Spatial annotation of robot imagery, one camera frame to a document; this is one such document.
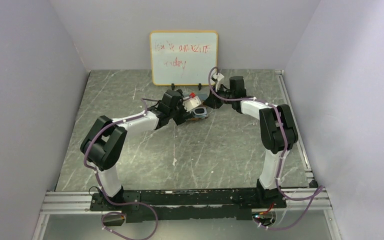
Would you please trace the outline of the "white frame sunglasses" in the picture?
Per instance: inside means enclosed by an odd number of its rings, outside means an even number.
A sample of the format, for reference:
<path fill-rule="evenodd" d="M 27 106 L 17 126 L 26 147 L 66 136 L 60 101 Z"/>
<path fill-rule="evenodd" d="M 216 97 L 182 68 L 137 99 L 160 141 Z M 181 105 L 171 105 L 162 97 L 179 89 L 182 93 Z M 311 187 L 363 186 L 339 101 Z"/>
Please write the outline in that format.
<path fill-rule="evenodd" d="M 209 113 L 208 113 L 207 108 L 205 106 L 199 106 L 199 107 L 196 107 L 192 110 L 192 114 L 205 115 L 205 114 L 209 114 Z"/>

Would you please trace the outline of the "blue glasses case green lining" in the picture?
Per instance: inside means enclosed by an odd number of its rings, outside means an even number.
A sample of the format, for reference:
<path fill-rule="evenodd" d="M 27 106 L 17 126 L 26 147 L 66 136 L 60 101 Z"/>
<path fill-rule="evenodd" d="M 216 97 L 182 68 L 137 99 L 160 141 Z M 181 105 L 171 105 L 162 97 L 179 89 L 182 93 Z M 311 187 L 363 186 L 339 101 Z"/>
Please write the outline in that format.
<path fill-rule="evenodd" d="M 206 93 L 199 93 L 196 96 L 200 99 L 201 102 L 204 102 L 209 97 L 209 95 Z"/>

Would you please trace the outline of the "plaid glasses case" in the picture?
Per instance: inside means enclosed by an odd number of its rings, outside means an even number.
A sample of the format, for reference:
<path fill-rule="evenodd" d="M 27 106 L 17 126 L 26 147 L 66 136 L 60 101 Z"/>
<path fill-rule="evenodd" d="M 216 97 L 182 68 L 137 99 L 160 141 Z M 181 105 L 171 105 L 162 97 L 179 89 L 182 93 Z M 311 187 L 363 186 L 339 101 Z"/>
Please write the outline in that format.
<path fill-rule="evenodd" d="M 200 121 L 200 120 L 205 120 L 209 117 L 209 114 L 201 114 L 201 115 L 196 115 L 193 114 L 190 118 L 187 119 L 187 121 Z"/>

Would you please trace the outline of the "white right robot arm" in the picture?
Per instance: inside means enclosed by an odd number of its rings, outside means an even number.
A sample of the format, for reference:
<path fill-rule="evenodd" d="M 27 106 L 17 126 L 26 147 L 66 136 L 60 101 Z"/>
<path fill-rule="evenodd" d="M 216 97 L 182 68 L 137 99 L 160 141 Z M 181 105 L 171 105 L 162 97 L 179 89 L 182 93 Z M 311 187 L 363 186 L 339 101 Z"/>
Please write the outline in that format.
<path fill-rule="evenodd" d="M 288 104 L 271 104 L 248 95 L 242 76 L 231 77 L 229 88 L 221 84 L 223 79 L 221 73 L 209 74 L 208 82 L 213 86 L 204 104 L 212 109 L 228 104 L 238 113 L 259 121 L 265 159 L 258 179 L 262 189 L 255 193 L 254 199 L 258 206 L 268 207 L 274 201 L 271 190 L 281 185 L 285 158 L 299 138 L 292 109 Z"/>

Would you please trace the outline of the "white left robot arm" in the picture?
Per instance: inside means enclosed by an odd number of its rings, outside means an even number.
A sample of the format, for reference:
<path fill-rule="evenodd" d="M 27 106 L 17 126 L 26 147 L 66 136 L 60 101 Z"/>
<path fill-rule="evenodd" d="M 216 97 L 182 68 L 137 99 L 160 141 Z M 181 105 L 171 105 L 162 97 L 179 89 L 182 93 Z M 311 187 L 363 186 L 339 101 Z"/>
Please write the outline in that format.
<path fill-rule="evenodd" d="M 98 188 L 103 192 L 103 203 L 110 210 L 117 210 L 123 203 L 124 187 L 118 176 L 117 165 L 125 144 L 142 133 L 158 130 L 170 121 L 181 125 L 198 106 L 194 93 L 185 95 L 181 90 L 167 90 L 160 100 L 149 106 L 143 98 L 144 109 L 136 114 L 110 118 L 102 115 L 96 119 L 80 145 L 83 164 L 96 176 Z"/>

